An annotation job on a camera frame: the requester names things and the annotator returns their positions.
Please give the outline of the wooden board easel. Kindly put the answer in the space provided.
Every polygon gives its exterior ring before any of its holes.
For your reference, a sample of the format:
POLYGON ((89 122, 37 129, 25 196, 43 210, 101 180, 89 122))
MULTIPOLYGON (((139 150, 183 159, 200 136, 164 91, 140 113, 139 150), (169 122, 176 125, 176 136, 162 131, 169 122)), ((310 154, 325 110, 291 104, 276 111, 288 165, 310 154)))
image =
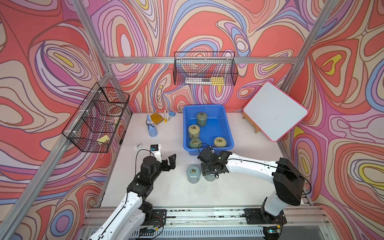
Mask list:
POLYGON ((242 118, 244 120, 247 120, 252 125, 252 127, 254 128, 254 133, 255 134, 261 132, 261 129, 254 123, 254 121, 246 113, 243 113, 243 117, 242 118))

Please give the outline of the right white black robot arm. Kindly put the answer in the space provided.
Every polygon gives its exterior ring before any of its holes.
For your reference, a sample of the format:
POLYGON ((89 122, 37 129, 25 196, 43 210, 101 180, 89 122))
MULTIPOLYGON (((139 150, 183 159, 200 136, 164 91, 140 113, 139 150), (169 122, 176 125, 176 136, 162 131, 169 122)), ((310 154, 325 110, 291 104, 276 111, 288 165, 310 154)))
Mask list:
POLYGON ((278 161, 250 159, 229 151, 219 154, 203 149, 198 155, 204 176, 238 173, 262 179, 274 186, 274 191, 266 197, 261 214, 268 217, 278 216, 285 207, 299 206, 302 201, 305 177, 293 163, 280 158, 278 161))

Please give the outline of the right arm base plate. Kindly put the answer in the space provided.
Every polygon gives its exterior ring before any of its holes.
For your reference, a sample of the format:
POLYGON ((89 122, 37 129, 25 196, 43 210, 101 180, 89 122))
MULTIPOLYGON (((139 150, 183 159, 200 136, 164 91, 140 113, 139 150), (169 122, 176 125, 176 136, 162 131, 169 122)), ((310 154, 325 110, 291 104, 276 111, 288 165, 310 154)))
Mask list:
POLYGON ((284 211, 281 211, 277 216, 272 216, 261 209, 244 209, 243 217, 246 218, 248 225, 285 225, 287 219, 284 211))

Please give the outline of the white board pink frame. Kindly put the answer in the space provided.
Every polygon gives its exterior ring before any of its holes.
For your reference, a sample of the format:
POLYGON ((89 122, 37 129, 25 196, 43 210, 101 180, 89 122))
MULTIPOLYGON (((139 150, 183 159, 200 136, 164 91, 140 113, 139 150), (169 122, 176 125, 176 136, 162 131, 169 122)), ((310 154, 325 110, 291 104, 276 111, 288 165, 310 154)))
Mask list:
POLYGON ((243 113, 272 141, 277 142, 309 111, 271 83, 265 83, 243 113))

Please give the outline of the grey-blue tea canister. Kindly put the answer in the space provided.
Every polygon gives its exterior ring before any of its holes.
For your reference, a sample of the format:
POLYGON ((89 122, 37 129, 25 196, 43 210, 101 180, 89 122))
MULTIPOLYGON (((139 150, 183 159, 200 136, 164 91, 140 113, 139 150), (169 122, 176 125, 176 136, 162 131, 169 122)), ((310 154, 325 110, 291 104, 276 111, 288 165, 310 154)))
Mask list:
POLYGON ((191 184, 197 184, 201 179, 201 169, 197 165, 188 167, 187 169, 187 179, 191 184))
POLYGON ((206 175, 204 176, 205 180, 208 181, 208 182, 213 182, 216 180, 216 177, 215 175, 206 175))

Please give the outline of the yellow-green tea canister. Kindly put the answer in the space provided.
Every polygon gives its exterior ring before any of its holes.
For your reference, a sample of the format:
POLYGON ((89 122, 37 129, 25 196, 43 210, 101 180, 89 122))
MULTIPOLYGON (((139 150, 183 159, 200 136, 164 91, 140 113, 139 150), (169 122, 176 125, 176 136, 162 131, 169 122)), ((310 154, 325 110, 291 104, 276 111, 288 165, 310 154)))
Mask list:
POLYGON ((214 140, 214 146, 216 148, 224 148, 227 146, 227 140, 223 137, 217 137, 214 140))

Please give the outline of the olive green tea canister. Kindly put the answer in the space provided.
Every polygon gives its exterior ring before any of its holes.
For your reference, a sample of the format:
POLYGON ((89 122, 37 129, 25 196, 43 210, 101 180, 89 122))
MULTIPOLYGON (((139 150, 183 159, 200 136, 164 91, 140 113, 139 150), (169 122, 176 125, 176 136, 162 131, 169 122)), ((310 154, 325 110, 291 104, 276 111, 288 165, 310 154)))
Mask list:
POLYGON ((189 138, 199 138, 200 137, 200 127, 198 125, 190 125, 188 128, 189 138))

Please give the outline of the yellow sponge in basket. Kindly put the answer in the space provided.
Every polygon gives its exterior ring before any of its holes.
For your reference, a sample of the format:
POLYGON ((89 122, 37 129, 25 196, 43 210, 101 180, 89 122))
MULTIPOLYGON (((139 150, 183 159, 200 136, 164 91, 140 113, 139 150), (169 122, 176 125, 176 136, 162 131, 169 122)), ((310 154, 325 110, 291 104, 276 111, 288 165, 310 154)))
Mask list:
POLYGON ((108 135, 104 135, 103 137, 99 138, 97 140, 97 143, 98 144, 105 144, 105 143, 108 143, 110 141, 110 138, 108 135))

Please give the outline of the blue plastic basket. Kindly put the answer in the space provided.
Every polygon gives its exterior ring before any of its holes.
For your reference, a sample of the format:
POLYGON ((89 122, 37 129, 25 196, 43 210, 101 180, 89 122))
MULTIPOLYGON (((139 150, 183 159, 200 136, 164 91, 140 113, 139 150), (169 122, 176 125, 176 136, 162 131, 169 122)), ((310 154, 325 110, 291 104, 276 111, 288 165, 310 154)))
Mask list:
POLYGON ((222 105, 191 105, 183 108, 183 148, 191 155, 199 155, 202 148, 211 146, 214 152, 230 151, 235 143, 228 122, 226 109, 222 105), (200 128, 199 139, 203 145, 199 148, 190 147, 189 127, 197 124, 199 113, 208 115, 206 126, 200 128), (222 137, 227 141, 225 147, 217 148, 214 146, 214 140, 222 137))

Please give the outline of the yellow white marker pen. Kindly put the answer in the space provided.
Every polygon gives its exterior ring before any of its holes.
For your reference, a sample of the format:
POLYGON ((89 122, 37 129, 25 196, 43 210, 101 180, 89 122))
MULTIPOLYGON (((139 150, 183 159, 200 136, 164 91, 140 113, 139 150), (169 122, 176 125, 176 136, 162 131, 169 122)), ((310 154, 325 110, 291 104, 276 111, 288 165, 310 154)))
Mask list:
POLYGON ((165 123, 167 123, 167 121, 168 121, 167 118, 168 118, 168 117, 167 117, 167 111, 164 110, 164 122, 165 122, 165 123))

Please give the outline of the dark green tea canister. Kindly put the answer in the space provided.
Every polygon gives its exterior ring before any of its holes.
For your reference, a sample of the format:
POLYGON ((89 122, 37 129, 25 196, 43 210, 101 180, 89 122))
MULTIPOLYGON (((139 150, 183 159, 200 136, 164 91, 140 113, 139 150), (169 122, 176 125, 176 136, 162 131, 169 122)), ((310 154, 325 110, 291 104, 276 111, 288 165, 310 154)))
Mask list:
POLYGON ((200 112, 197 114, 197 125, 202 128, 207 125, 208 115, 205 112, 200 112))

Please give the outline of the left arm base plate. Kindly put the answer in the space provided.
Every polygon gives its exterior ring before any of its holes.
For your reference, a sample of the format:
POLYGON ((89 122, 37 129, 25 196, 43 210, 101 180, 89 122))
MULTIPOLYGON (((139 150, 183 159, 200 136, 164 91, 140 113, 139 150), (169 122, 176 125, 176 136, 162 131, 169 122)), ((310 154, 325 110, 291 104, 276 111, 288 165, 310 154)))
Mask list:
POLYGON ((155 209, 150 210, 145 215, 145 221, 142 226, 163 226, 166 223, 167 210, 166 209, 155 209))

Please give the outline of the green tea canister front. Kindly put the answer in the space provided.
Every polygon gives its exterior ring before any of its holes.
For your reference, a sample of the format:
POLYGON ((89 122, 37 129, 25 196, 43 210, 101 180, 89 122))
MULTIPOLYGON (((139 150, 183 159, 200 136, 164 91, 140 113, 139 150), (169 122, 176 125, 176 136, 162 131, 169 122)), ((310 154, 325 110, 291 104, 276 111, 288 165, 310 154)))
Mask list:
POLYGON ((199 138, 192 138, 189 142, 191 149, 198 149, 202 146, 202 141, 199 138))

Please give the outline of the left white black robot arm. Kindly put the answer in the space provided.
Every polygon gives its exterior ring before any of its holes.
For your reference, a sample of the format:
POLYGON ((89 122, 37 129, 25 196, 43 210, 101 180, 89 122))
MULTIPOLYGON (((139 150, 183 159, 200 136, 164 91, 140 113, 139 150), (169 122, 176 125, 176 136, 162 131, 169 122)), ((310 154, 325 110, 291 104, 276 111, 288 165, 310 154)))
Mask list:
POLYGON ((153 205, 146 202, 146 199, 154 189, 154 182, 159 175, 176 168, 176 158, 176 154, 162 161, 158 161, 155 156, 145 157, 140 171, 128 185, 123 200, 89 239, 128 240, 139 226, 152 221, 153 205))

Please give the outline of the blue spray bottle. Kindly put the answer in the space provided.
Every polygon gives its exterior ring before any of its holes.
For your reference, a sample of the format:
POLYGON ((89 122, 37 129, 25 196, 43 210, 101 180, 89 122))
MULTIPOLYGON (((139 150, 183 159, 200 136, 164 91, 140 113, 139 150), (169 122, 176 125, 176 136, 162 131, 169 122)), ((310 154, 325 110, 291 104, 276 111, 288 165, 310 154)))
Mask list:
POLYGON ((147 115, 146 125, 148 128, 148 133, 149 133, 150 137, 156 137, 158 135, 158 131, 157 131, 156 126, 152 123, 152 119, 151 119, 150 115, 147 115))

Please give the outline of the amber square block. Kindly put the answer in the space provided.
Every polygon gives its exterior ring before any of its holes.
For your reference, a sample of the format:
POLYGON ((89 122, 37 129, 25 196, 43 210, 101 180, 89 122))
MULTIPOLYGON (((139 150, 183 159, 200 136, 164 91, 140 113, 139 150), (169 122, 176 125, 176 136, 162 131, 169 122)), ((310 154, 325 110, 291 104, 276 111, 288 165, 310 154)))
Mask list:
POLYGON ((164 118, 159 113, 153 113, 150 117, 151 121, 156 125, 164 121, 164 118))

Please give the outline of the blue small clip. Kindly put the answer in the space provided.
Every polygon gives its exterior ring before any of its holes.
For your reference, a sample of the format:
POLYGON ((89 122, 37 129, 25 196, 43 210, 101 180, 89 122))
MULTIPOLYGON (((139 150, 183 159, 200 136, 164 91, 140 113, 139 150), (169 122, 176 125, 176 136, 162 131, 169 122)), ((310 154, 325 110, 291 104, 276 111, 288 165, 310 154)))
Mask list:
POLYGON ((175 115, 176 115, 176 113, 174 113, 174 112, 169 112, 168 121, 169 121, 172 117, 174 117, 175 115))

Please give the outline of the yellow box in basket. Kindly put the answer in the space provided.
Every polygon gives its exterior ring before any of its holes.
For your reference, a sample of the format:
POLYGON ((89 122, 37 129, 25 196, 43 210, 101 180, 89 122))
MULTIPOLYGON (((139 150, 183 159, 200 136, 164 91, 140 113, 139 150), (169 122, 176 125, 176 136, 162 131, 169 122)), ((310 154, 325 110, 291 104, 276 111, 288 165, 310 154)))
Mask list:
POLYGON ((224 77, 211 77, 211 85, 212 86, 224 86, 226 81, 224 77))

